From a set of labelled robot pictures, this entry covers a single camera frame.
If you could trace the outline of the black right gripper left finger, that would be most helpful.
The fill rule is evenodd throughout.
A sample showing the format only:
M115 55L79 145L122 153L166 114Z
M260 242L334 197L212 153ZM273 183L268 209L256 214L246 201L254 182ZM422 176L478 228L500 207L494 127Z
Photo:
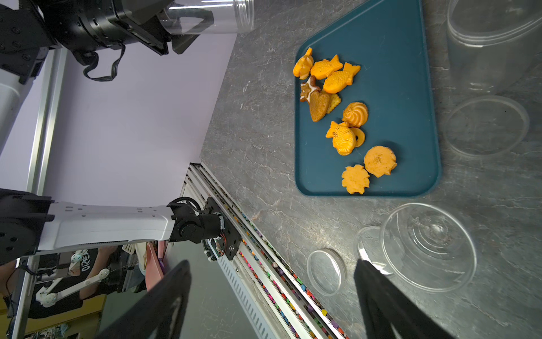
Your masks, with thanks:
M181 261L98 338L179 338L189 302L192 275Z

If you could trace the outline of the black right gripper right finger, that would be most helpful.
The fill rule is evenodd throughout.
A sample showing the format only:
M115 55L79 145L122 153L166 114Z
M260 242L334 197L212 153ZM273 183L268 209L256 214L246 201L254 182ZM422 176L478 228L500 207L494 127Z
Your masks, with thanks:
M358 260L354 281L368 338L451 338L370 262Z

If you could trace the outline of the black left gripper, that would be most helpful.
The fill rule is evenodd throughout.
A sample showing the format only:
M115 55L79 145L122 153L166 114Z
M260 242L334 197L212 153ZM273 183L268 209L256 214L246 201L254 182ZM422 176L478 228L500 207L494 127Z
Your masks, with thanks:
M100 47L119 49L121 45L139 42L159 55L168 53L170 35L173 51L181 55L214 24L214 15L204 8L168 7L170 4L171 1L85 1L84 27Z

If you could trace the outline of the clear cookie jar front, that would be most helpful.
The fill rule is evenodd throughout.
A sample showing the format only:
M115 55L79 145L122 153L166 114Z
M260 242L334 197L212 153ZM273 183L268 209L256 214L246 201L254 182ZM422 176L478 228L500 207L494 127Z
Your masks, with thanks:
M158 14L172 35L230 34L252 31L253 0L173 1Z

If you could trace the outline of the clear cookie jar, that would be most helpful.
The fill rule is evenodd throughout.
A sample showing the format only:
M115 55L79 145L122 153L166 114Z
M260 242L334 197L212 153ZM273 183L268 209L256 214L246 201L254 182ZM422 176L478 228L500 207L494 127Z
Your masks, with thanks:
M428 203L394 209L380 230L386 264L409 285L446 293L468 285L477 270L477 249L463 221Z
M173 1L158 14L172 35L230 34L252 31L253 0Z
M541 2L450 1L447 50L457 90L483 94L504 90L541 52Z

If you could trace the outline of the clear jar lid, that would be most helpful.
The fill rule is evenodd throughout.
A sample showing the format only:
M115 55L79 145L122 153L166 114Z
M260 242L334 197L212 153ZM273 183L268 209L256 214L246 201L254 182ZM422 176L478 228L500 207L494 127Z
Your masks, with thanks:
M317 249L309 254L306 270L310 286L326 297L336 295L343 284L346 268L333 249Z
M469 158L489 158L512 150L527 135L530 119L518 102L497 95L459 104L443 126L451 149Z
M393 271L383 253L380 233L381 229L376 226L362 228L357 234L356 253L383 275L392 275Z

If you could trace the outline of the clear cookie jar back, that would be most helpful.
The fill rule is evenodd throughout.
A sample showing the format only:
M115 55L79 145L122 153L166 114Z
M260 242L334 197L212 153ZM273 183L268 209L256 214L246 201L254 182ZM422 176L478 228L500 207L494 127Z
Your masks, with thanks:
M409 285L446 293L468 285L477 270L477 249L463 221L428 203L394 209L380 230L386 264Z

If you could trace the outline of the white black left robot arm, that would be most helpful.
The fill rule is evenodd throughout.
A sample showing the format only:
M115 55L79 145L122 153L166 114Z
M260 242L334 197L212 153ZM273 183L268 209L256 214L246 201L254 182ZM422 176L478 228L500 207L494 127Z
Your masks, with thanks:
M1 141L48 53L65 47L90 76L98 51L141 44L184 53L203 34L248 32L252 1L18 1L1 5ZM122 242L215 240L232 258L241 241L213 199L179 197L165 206L89 206L1 190L1 262Z

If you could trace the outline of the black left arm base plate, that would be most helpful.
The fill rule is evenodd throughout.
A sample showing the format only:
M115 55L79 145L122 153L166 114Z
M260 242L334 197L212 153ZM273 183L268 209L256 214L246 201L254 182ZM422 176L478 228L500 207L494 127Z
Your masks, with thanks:
M242 236L235 227L233 219L213 198L208 198L203 210L203 224L206 239L215 239L215 243L229 261L237 255L242 243Z

